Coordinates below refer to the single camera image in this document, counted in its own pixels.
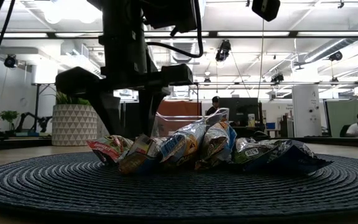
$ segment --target potted plant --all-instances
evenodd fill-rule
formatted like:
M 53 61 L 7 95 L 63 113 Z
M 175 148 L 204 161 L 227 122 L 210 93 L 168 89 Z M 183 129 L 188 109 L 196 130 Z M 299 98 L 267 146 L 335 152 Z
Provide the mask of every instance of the potted plant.
M 3 121 L 7 121 L 9 123 L 9 132 L 12 132 L 15 130 L 15 125 L 13 124 L 13 121 L 17 119 L 17 117 L 20 115 L 17 111 L 2 111 L 0 114 L 0 118 Z
M 85 146 L 96 139 L 98 115 L 88 100 L 56 92 L 53 106 L 52 145 Z

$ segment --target green plant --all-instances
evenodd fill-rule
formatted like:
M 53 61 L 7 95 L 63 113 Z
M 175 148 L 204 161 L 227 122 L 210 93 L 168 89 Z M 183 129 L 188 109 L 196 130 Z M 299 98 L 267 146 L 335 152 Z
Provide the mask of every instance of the green plant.
M 0 114 L 0 118 L 3 121 L 9 122 L 9 129 L 14 130 L 15 126 L 13 125 L 13 121 L 17 119 L 17 117 L 20 115 L 17 111 L 2 111 Z
M 67 96 L 62 92 L 56 92 L 56 104 L 57 105 L 91 105 L 88 100 Z

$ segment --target round woven mat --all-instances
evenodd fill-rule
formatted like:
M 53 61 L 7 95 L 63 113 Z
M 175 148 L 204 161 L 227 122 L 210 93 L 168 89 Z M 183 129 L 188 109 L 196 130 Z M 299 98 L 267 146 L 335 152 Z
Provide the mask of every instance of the round woven mat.
M 92 152 L 0 166 L 0 205 L 112 220 L 246 220 L 358 210 L 358 159 L 305 176 L 228 171 L 122 176 Z

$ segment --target white textured planter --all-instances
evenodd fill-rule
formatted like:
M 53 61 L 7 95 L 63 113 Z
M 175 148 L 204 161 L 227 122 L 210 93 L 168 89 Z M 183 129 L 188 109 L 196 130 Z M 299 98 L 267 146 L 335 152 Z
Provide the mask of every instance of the white textured planter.
M 88 105 L 55 105 L 52 119 L 52 145 L 85 146 L 97 137 L 98 115 Z

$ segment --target crumpled snack bag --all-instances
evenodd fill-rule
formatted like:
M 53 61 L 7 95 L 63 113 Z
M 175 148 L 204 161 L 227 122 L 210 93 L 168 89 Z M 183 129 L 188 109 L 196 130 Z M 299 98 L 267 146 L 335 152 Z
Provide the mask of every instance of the crumpled snack bag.
M 255 172 L 267 165 L 275 146 L 258 144 L 254 139 L 239 138 L 233 152 L 232 163 L 244 172 Z
M 264 140 L 259 144 L 274 147 L 267 161 L 269 169 L 308 174 L 333 163 L 318 159 L 303 142 L 280 139 Z
M 208 169 L 231 158 L 237 133 L 227 121 L 210 127 L 204 135 L 201 157 L 195 169 Z
M 122 136 L 111 135 L 87 140 L 86 143 L 104 164 L 111 165 L 118 163 L 134 142 Z
M 161 160 L 160 146 L 164 138 L 151 139 L 141 135 L 119 163 L 123 174 L 143 174 L 152 170 Z
M 197 159 L 197 150 L 201 147 L 206 129 L 205 120 L 199 120 L 178 129 L 161 146 L 164 168 L 175 168 L 191 164 Z

